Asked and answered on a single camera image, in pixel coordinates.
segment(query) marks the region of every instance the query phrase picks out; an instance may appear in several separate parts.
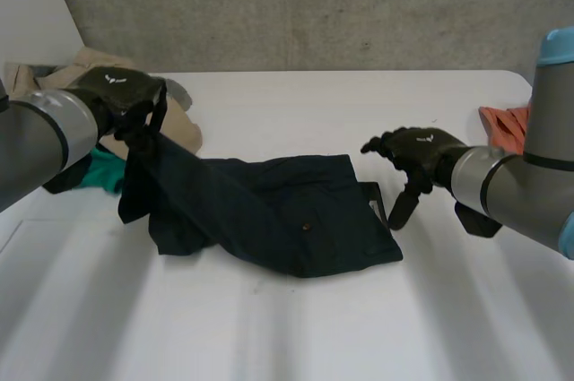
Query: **white table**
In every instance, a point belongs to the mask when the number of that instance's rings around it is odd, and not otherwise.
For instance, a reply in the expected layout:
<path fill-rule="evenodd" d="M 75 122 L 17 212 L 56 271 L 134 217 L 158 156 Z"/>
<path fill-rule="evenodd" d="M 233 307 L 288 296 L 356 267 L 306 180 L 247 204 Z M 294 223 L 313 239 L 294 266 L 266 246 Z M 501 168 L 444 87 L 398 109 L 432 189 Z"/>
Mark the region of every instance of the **white table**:
<path fill-rule="evenodd" d="M 193 98 L 201 156 L 345 152 L 388 211 L 404 175 L 359 154 L 372 135 L 438 126 L 485 143 L 477 108 L 530 95 L 498 71 L 166 76 Z M 116 198 L 40 189 L 0 216 L 0 379 L 574 379 L 573 264 L 508 229 L 467 236 L 453 205 L 422 198 L 395 233 L 403 262 L 302 281 L 218 247 L 158 256 Z"/>

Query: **robotic hand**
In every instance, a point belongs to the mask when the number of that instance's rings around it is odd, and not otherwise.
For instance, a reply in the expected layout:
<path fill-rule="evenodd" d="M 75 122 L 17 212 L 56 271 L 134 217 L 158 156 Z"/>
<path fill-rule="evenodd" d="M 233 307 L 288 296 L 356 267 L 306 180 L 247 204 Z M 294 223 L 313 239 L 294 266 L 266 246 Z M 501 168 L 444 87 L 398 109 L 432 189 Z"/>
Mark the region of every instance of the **robotic hand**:
<path fill-rule="evenodd" d="M 389 226 L 402 228 L 419 195 L 444 186 L 469 233 L 491 237 L 503 224 L 574 259 L 572 87 L 574 27 L 569 27 L 543 40 L 523 155 L 465 146 L 436 128 L 401 128 L 371 139 L 362 152 L 378 152 L 408 177 Z"/>
<path fill-rule="evenodd" d="M 0 95 L 0 212 L 87 155 L 104 134 L 140 152 L 145 120 L 161 122 L 165 81 L 117 67 L 94 67 L 65 90 Z"/>
<path fill-rule="evenodd" d="M 407 176 L 404 191 L 388 217 L 389 228 L 404 227 L 419 203 L 419 196 L 429 194 L 434 186 L 443 186 L 452 194 L 452 172 L 469 150 L 470 147 L 439 128 L 399 128 L 366 143 L 362 153 L 377 152 Z M 491 238 L 500 228 L 498 222 L 461 203 L 456 204 L 455 212 L 472 235 Z"/>

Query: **orange cloth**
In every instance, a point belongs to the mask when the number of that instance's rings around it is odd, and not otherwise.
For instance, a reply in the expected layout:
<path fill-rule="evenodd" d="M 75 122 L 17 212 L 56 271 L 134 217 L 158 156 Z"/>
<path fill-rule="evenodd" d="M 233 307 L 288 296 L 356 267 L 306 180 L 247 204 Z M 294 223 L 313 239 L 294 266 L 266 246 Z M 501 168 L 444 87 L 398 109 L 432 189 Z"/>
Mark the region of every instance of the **orange cloth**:
<path fill-rule="evenodd" d="M 506 152 L 522 154 L 526 137 L 526 125 L 530 115 L 530 107 L 495 109 L 479 108 L 489 143 L 498 146 Z"/>

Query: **gray wall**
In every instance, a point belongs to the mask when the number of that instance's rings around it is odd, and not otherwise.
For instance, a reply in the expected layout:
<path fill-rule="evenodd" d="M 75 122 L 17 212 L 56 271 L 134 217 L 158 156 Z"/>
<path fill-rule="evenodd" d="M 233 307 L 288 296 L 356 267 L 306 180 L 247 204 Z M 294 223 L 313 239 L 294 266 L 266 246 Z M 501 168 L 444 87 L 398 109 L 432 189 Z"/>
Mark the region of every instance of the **gray wall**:
<path fill-rule="evenodd" d="M 574 0 L 66 0 L 86 45 L 153 71 L 509 69 Z"/>

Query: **teal garment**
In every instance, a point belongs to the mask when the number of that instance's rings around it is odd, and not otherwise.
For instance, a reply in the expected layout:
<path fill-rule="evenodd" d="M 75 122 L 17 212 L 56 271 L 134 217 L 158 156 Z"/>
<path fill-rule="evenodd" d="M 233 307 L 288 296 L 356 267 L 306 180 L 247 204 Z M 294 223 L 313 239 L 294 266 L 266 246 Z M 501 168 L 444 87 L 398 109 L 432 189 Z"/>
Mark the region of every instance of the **teal garment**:
<path fill-rule="evenodd" d="M 126 162 L 111 152 L 91 150 L 91 165 L 88 173 L 82 179 L 78 188 L 96 186 L 103 188 L 106 193 L 119 195 L 124 184 Z"/>

